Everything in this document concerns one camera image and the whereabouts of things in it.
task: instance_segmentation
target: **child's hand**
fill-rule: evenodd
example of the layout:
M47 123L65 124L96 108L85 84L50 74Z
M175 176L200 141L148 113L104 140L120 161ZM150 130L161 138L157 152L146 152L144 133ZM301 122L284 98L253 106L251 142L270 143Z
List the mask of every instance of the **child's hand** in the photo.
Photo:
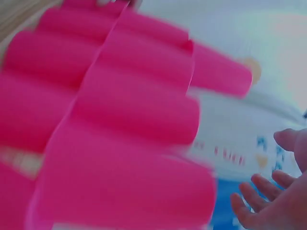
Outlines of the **child's hand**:
M305 230L307 226L307 131L287 129L274 135L277 143L295 152L303 175L295 179L282 171L275 171L272 178L285 190L271 184L260 175L252 182L268 201L261 198L249 183L240 185L240 191L255 213L245 206L239 194L231 196L232 208L244 228L250 230Z

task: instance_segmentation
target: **pink fabric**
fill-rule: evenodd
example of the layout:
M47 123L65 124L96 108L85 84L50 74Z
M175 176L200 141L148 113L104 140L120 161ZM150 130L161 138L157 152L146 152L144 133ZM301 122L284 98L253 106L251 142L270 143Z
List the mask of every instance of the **pink fabric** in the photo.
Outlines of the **pink fabric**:
M191 82L241 98L251 74L126 1L49 9L15 36L0 73L0 144L45 155L36 184L0 164L0 228L208 223L211 169L168 151L197 134Z

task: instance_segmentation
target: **orange circle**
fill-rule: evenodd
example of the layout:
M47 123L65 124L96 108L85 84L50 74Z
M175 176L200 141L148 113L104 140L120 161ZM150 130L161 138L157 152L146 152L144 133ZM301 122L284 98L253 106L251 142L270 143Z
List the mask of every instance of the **orange circle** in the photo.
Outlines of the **orange circle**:
M242 64L244 64L246 67L248 67L253 75L253 81L252 84L255 85L260 80L261 76L261 66L258 61L253 59L252 57L247 57L242 60Z

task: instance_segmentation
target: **white fabric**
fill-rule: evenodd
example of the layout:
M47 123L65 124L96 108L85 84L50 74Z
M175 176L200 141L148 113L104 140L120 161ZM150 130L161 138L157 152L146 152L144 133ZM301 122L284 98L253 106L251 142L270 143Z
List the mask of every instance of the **white fabric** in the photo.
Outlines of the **white fabric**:
M306 1L144 0L141 11L188 28L192 38L234 58L256 58L263 73L252 91L286 102L294 114L306 110Z

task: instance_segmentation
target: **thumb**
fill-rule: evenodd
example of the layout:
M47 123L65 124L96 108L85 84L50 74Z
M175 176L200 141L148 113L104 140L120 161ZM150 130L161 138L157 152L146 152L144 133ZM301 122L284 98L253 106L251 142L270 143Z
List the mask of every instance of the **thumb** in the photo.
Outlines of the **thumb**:
M284 150L293 152L298 133L299 131L289 128L274 133L274 139Z

